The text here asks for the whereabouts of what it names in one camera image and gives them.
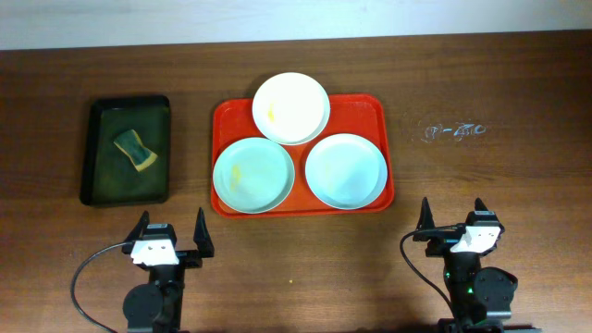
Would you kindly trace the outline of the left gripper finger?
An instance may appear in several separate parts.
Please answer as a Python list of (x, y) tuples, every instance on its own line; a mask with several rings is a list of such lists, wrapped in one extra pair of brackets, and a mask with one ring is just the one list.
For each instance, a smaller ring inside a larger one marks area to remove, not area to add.
[(150, 216), (148, 211), (144, 211), (139, 219), (139, 222), (135, 225), (135, 227), (131, 230), (128, 236), (125, 239), (125, 242), (134, 242), (137, 241), (143, 232), (146, 230), (147, 226), (150, 224)]
[(215, 246), (207, 229), (202, 207), (199, 208), (196, 217), (193, 242), (196, 244), (197, 252), (202, 258), (212, 258), (215, 256)]

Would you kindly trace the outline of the green yellow sponge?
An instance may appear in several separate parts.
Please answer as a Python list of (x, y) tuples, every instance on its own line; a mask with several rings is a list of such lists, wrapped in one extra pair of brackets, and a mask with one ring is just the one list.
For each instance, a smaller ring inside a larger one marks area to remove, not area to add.
[(158, 155), (144, 146), (142, 139), (134, 129), (120, 133), (114, 139), (114, 145), (130, 160), (138, 172), (151, 166)]

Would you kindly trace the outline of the mint green plate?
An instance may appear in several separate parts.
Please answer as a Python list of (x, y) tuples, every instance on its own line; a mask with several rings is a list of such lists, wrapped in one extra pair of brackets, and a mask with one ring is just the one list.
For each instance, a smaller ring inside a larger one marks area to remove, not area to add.
[(281, 145), (251, 137), (228, 146), (217, 158), (213, 185), (218, 198), (244, 214), (262, 214), (282, 204), (295, 182), (295, 166)]

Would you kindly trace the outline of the light blue plate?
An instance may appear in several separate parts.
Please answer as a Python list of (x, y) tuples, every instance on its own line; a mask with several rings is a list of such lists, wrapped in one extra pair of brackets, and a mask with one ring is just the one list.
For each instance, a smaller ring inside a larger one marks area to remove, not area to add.
[(340, 133), (318, 142), (305, 161), (305, 179), (322, 203), (355, 210), (374, 202), (385, 190), (388, 165), (380, 150), (366, 138)]

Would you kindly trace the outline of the white plate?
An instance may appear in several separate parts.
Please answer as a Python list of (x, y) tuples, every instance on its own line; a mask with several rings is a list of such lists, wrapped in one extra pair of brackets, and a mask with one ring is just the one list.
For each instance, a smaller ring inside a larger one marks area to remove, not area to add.
[(331, 113), (328, 94), (310, 76), (277, 74), (256, 91), (252, 114), (259, 131), (282, 145), (310, 142), (326, 127)]

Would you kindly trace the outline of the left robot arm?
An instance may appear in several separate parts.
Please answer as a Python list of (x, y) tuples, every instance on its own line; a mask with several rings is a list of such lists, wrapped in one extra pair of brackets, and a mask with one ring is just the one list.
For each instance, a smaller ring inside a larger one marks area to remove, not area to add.
[(204, 211), (200, 209), (196, 217), (194, 249), (178, 250), (174, 227), (152, 224), (148, 212), (142, 213), (125, 242), (122, 252), (149, 273), (148, 281), (134, 287), (124, 299), (128, 332), (179, 332), (185, 272), (202, 267), (204, 259), (215, 256)]

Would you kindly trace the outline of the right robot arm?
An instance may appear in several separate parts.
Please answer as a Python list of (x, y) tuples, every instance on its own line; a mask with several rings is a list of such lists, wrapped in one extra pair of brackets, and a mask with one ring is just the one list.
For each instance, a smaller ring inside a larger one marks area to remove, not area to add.
[(427, 199), (422, 200), (416, 229), (405, 239), (426, 244), (427, 257), (444, 260), (443, 291), (412, 265), (405, 262), (449, 306), (452, 318), (437, 323), (439, 332), (537, 332), (530, 325), (506, 326), (512, 317), (511, 303), (518, 278), (497, 267), (483, 267), (481, 259), (497, 249), (505, 231), (496, 214), (481, 199), (463, 223), (438, 227)]

